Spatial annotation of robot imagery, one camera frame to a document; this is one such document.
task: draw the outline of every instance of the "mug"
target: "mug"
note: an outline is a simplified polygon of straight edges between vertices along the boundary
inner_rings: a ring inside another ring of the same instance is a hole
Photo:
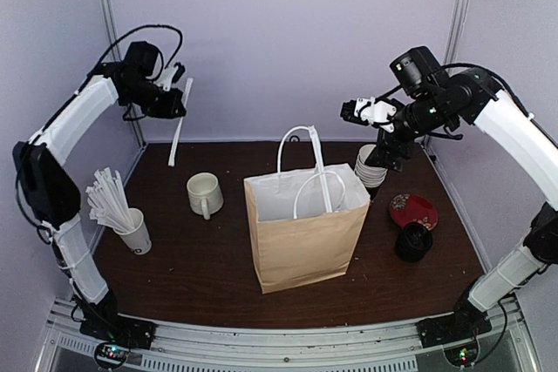
[[[223,206],[223,195],[219,188],[219,180],[212,173],[198,173],[186,183],[190,207],[194,213],[203,215],[205,220]]]

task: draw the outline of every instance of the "brown paper bag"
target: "brown paper bag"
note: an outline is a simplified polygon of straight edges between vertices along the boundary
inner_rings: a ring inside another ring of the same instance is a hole
[[[324,170],[339,180],[328,176],[326,181],[331,202],[339,202],[331,213],[324,210],[316,169],[244,180],[254,266],[264,294],[347,271],[370,195],[349,165]]]

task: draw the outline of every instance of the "dark wooden table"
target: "dark wooden table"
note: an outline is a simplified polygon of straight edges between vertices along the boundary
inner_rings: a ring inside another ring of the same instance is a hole
[[[360,143],[323,143],[326,164],[354,164]],[[126,188],[146,217],[153,248],[132,254],[107,230],[95,260],[128,315],[208,326],[311,328],[372,324],[449,311],[482,273],[446,191],[418,149],[402,173],[390,172],[368,212],[347,275],[262,295],[252,264],[242,180],[273,172],[277,143],[180,144],[175,168],[169,145],[150,145]],[[284,169],[314,165],[308,143],[288,143]],[[185,184],[213,172],[225,206],[210,221],[193,214]],[[416,193],[439,211],[434,245],[417,264],[397,258],[398,227],[387,207]]]

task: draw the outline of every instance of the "red lid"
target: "red lid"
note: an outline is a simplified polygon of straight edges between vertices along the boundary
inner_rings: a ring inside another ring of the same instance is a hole
[[[395,223],[404,227],[418,222],[430,231],[438,224],[438,211],[426,198],[410,193],[401,193],[390,202],[390,216]]]

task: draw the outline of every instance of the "ventilation grille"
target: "ventilation grille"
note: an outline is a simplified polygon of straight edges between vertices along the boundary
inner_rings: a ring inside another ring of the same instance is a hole
[[[83,355],[93,355],[93,351],[95,350],[94,344],[85,342],[78,337],[72,337],[70,335],[61,335],[60,340],[58,341],[58,346]]]
[[[253,372],[257,370],[265,370],[265,368],[227,368],[227,367],[209,367],[194,365],[191,362],[172,361],[169,359],[158,359],[150,355],[144,355],[141,363],[141,369],[153,372]],[[406,358],[373,362],[358,368],[345,369],[315,369],[315,368],[293,368],[292,370],[305,370],[311,372],[418,372],[417,361],[414,356]]]

